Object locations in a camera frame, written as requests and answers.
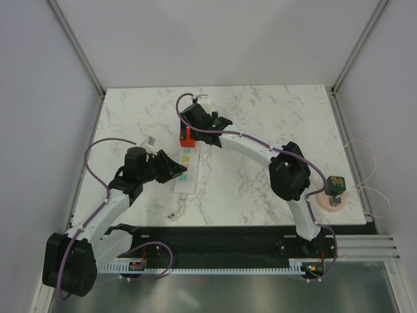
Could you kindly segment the white power strip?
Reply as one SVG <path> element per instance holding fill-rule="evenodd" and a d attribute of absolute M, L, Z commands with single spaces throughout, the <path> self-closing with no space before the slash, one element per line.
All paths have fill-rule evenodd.
<path fill-rule="evenodd" d="M 194 194 L 197 188 L 199 173 L 200 147 L 182 147 L 179 154 L 179 164 L 186 171 L 175 179 L 174 191 L 179 194 Z"/>

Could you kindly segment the red cube socket adapter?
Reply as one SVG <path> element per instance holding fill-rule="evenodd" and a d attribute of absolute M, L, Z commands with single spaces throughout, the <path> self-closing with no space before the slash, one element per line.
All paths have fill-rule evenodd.
<path fill-rule="evenodd" d="M 191 128 L 185 125 L 180 126 L 179 134 L 180 146 L 184 148 L 194 148 L 195 140 L 192 138 Z"/>

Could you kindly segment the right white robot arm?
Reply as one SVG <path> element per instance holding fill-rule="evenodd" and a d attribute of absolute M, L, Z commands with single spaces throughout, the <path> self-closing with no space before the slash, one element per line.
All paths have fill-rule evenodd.
<path fill-rule="evenodd" d="M 207 113 L 198 103 L 177 114 L 181 122 L 192 130 L 194 140 L 234 151 L 267 168 L 272 191 L 287 202 L 294 218 L 296 233 L 300 237 L 299 251 L 311 257 L 322 249 L 318 237 L 321 227 L 308 201 L 313 164 L 304 158 L 296 143 L 274 147 L 243 132 L 232 121 L 218 117 L 216 112 Z"/>

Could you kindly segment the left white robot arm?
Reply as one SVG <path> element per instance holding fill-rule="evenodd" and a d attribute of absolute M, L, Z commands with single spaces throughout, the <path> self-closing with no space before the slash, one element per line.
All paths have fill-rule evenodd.
<path fill-rule="evenodd" d="M 150 154 L 142 147 L 129 148 L 98 208 L 65 233 L 53 233 L 47 240 L 42 283 L 83 297 L 96 281 L 99 270 L 126 253 L 137 256 L 143 241 L 126 225 L 113 222 L 136 201 L 143 186 L 151 181 L 167 183 L 186 172 L 163 150 Z"/>

